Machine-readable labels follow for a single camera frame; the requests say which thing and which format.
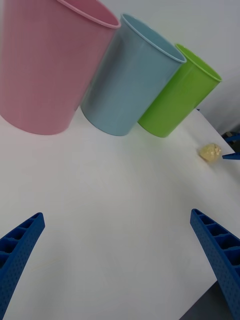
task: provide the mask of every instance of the pink cup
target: pink cup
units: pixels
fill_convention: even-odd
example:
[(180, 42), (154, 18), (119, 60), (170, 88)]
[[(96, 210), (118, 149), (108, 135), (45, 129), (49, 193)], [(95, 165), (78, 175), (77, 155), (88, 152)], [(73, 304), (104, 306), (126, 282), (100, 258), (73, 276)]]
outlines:
[(0, 115), (40, 135), (68, 128), (118, 19), (89, 0), (5, 0)]

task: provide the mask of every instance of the table surface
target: table surface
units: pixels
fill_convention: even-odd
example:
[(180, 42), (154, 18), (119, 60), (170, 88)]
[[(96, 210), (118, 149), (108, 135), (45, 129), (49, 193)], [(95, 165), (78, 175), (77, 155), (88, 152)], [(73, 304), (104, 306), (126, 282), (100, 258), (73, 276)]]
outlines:
[(125, 137), (76, 112), (54, 136), (0, 118), (0, 237), (43, 212), (46, 228), (4, 320), (179, 320), (216, 281), (192, 227), (198, 208), (240, 237), (240, 161), (193, 111), (168, 137)]

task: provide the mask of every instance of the blue object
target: blue object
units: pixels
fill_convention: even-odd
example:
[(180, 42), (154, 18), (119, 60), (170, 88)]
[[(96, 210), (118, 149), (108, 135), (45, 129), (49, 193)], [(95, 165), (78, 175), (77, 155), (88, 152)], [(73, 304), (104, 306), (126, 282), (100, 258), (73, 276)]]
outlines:
[(233, 134), (232, 136), (228, 136), (224, 140), (226, 142), (238, 141), (238, 140), (240, 140), (240, 134), (239, 133)]
[(240, 320), (240, 240), (197, 209), (190, 224), (215, 273), (231, 314)]
[(240, 152), (225, 154), (222, 156), (223, 159), (229, 159), (229, 160), (240, 160)]
[(144, 114), (186, 58), (143, 22), (121, 15), (121, 28), (81, 104), (98, 129), (124, 136)]
[(36, 213), (0, 239), (0, 320), (44, 228), (43, 214)]

